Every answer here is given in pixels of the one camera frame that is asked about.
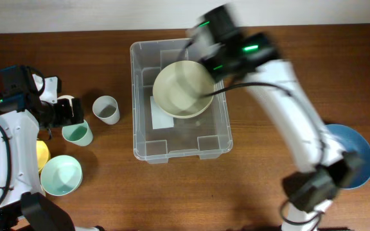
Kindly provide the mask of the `cream cup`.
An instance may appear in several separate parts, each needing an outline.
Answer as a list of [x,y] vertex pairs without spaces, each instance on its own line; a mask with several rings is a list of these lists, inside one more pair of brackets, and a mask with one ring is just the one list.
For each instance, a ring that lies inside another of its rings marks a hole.
[[63,95],[63,96],[59,96],[57,99],[60,100],[60,99],[68,99],[68,100],[72,100],[74,97],[73,96],[70,96],[70,95]]

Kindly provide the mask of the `cream plate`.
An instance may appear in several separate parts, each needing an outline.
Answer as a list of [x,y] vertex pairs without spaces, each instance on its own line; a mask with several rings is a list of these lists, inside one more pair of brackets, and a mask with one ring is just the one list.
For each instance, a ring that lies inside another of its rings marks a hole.
[[153,85],[153,97],[169,98],[174,103],[211,97],[215,82],[206,68],[194,61],[183,60],[166,66]]
[[155,102],[163,112],[178,119],[190,119],[205,112],[213,102],[213,96],[208,98],[186,100],[183,103],[174,103],[171,99],[157,99]]

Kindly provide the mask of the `blue plate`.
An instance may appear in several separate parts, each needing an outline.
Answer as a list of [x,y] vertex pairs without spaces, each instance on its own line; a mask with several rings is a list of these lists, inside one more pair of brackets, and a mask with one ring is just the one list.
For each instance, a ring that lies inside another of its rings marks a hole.
[[365,185],[370,180],[370,145],[366,139],[351,127],[343,124],[328,124],[326,125],[330,133],[337,141],[345,147],[346,151],[355,151],[358,156],[364,161],[364,165],[353,179],[349,186],[345,189],[357,189]]

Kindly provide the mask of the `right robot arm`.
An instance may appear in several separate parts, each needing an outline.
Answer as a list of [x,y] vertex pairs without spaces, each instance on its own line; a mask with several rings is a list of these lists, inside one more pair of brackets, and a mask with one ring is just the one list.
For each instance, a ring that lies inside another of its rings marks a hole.
[[327,129],[302,89],[291,62],[264,32],[247,35],[226,5],[205,13],[190,30],[201,64],[215,81],[231,77],[261,105],[284,138],[297,168],[282,181],[282,230],[317,230],[340,190],[361,172],[363,158]]

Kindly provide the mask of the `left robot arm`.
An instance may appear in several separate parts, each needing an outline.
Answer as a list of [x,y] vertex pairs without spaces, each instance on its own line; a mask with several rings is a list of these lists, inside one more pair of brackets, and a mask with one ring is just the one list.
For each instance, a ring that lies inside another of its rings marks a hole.
[[11,230],[21,218],[28,222],[25,230],[78,230],[44,194],[37,137],[40,130],[83,123],[81,102],[58,99],[60,79],[33,67],[14,65],[0,73],[0,230]]

